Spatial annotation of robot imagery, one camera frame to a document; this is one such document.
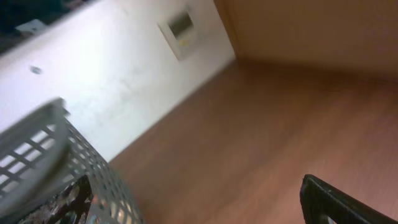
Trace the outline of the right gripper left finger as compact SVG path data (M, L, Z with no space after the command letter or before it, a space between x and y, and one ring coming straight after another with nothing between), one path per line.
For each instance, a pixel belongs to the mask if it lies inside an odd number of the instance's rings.
M92 200L93 191L89 178L83 175L18 223L85 223Z

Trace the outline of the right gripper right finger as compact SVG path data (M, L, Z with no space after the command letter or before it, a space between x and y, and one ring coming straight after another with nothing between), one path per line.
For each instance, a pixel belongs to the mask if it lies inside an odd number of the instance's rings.
M300 204L306 224L397 224L312 174L304 175Z

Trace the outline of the grey plastic shopping basket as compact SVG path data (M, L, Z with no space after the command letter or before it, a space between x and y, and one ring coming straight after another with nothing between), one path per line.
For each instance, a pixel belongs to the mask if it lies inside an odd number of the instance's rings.
M85 223L143 223L126 183L68 121L64 101L38 107L1 134L1 222L18 223L87 175L93 200Z

